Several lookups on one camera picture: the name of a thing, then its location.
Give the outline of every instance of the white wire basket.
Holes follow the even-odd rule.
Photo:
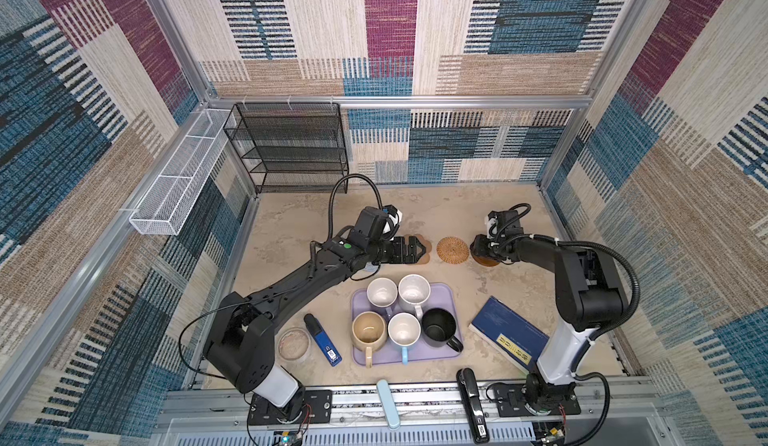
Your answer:
[[[178,235],[227,142],[229,110],[206,109],[130,215],[141,234]]]

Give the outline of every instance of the mug handle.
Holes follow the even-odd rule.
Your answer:
[[[451,338],[448,340],[446,344],[456,352],[464,351],[464,344],[462,344],[462,342],[459,341],[458,338],[456,338],[456,336],[451,336]]]

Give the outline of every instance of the purple tray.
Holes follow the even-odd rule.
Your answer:
[[[432,286],[432,292],[429,293],[429,299],[424,306],[424,311],[430,308],[443,308],[449,311],[454,318],[456,318],[456,324],[459,326],[456,328],[456,338],[459,341],[464,341],[461,332],[461,323],[458,322],[456,316],[456,305],[453,303],[453,291],[448,288],[445,283],[429,283]],[[352,319],[363,311],[371,311],[373,309],[371,303],[368,302],[368,296],[365,289],[358,289],[352,294]],[[395,314],[402,313],[402,309],[395,302]],[[411,361],[428,361],[430,359],[445,359],[455,358],[460,355],[451,349],[450,346],[444,345],[440,348],[433,348],[424,342],[421,337],[418,341],[408,350],[408,362]],[[357,348],[352,348],[352,357],[357,364],[361,366],[366,365],[366,355],[364,352]],[[392,342],[391,339],[387,339],[386,345],[383,345],[379,351],[373,353],[373,364],[389,364],[400,362],[402,363],[402,353],[400,346]]]

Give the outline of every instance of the stapler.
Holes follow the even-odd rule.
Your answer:
[[[475,372],[470,368],[459,369],[456,373],[458,391],[462,395],[464,411],[467,413],[469,430],[472,432],[472,440],[475,444],[487,443],[491,440],[488,436],[488,427],[485,424],[485,414],[480,404],[480,391],[475,379]]]

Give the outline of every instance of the yellow sticker with text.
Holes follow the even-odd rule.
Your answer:
[[[531,355],[527,354],[525,351],[523,351],[522,348],[514,344],[509,340],[509,338],[502,335],[501,333],[499,333],[498,338],[496,338],[496,342],[502,345],[504,349],[515,355],[523,363],[529,364],[531,362]]]

